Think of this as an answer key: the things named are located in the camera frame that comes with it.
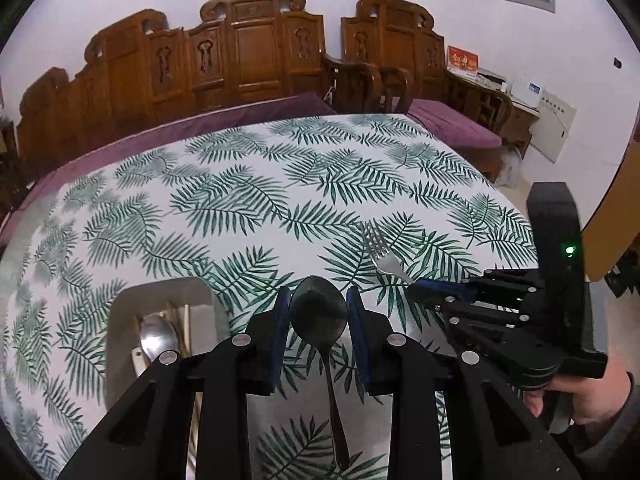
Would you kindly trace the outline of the person's right hand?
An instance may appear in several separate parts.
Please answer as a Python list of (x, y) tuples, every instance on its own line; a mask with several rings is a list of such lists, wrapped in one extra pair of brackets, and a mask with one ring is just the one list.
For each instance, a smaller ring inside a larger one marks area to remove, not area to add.
[(576, 424), (597, 424), (618, 414), (631, 389), (632, 380), (626, 368), (619, 362), (610, 361), (600, 379), (556, 375), (546, 388), (524, 393), (524, 403), (538, 417), (544, 408), (545, 392), (569, 393), (573, 397)]

